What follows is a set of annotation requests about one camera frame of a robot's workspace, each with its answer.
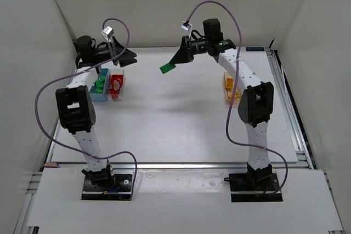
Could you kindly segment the small green lego brick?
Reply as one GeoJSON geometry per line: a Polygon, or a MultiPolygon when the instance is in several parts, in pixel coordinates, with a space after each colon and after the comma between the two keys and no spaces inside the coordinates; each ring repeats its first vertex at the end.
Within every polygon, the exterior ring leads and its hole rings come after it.
{"type": "Polygon", "coordinates": [[[102,94],[104,92],[106,76],[101,75],[94,83],[95,93],[102,94]]]}

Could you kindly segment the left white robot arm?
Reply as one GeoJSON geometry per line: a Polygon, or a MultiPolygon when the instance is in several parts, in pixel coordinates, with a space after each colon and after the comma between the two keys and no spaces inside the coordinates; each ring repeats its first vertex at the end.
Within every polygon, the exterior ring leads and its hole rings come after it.
{"type": "Polygon", "coordinates": [[[101,62],[121,54],[121,62],[114,65],[125,67],[136,63],[136,54],[125,49],[115,38],[108,37],[105,42],[95,45],[93,38],[82,36],[77,39],[77,75],[65,87],[55,92],[61,126],[77,141],[84,154],[87,168],[82,172],[92,185],[106,192],[118,190],[116,180],[108,159],[102,158],[102,151],[94,131],[97,117],[93,97],[119,101],[124,88],[124,71],[103,73],[101,62]]]}

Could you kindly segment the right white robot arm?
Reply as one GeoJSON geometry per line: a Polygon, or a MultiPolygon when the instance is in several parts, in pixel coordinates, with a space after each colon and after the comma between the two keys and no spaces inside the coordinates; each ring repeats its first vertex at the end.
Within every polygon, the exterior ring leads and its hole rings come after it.
{"type": "Polygon", "coordinates": [[[168,67],[192,62],[195,55],[208,54],[234,78],[233,90],[241,92],[237,107],[238,115],[245,124],[249,148],[247,178],[257,187],[272,175],[267,150],[267,127],[273,112],[274,87],[263,82],[240,57],[240,48],[231,40],[224,39],[218,19],[203,21],[203,34],[182,37],[179,50],[171,58],[168,67]]]}

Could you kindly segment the red round flower lego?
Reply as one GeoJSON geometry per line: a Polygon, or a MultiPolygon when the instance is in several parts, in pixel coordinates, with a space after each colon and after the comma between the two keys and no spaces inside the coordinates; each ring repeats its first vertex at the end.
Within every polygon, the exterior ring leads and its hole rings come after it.
{"type": "Polygon", "coordinates": [[[109,88],[109,93],[116,95],[120,92],[123,85],[123,80],[120,78],[112,79],[110,82],[111,87],[109,88]]]}

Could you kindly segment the yellow rounded lego brick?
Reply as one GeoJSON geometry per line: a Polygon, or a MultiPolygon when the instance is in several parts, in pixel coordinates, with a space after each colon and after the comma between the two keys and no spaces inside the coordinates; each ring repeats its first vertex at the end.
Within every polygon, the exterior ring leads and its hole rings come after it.
{"type": "Polygon", "coordinates": [[[224,80],[225,88],[226,89],[232,89],[233,88],[233,79],[232,78],[226,78],[224,80]]]}

